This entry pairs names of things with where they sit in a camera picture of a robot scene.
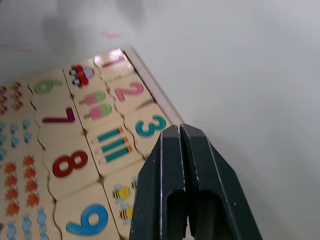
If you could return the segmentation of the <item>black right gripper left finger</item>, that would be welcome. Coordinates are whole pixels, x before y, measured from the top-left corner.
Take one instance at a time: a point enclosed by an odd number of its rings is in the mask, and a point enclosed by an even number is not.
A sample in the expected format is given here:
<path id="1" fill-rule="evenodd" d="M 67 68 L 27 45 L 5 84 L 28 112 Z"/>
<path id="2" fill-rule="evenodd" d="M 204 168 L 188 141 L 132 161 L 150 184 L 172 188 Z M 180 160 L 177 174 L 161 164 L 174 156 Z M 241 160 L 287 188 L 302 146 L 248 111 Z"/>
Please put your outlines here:
<path id="1" fill-rule="evenodd" d="M 181 137 L 176 125 L 162 131 L 137 180 L 129 238 L 182 240 L 187 193 Z"/>

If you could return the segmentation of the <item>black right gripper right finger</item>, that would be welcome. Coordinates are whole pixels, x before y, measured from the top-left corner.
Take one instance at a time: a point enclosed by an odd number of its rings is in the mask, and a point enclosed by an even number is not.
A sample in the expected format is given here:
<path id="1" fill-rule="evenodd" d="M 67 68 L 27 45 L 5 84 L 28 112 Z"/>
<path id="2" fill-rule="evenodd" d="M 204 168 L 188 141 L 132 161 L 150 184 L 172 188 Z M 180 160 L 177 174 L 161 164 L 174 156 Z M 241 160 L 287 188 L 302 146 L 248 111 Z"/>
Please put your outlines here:
<path id="1" fill-rule="evenodd" d="M 262 235 L 233 168 L 205 133 L 180 125 L 188 218 L 196 240 L 260 240 Z"/>

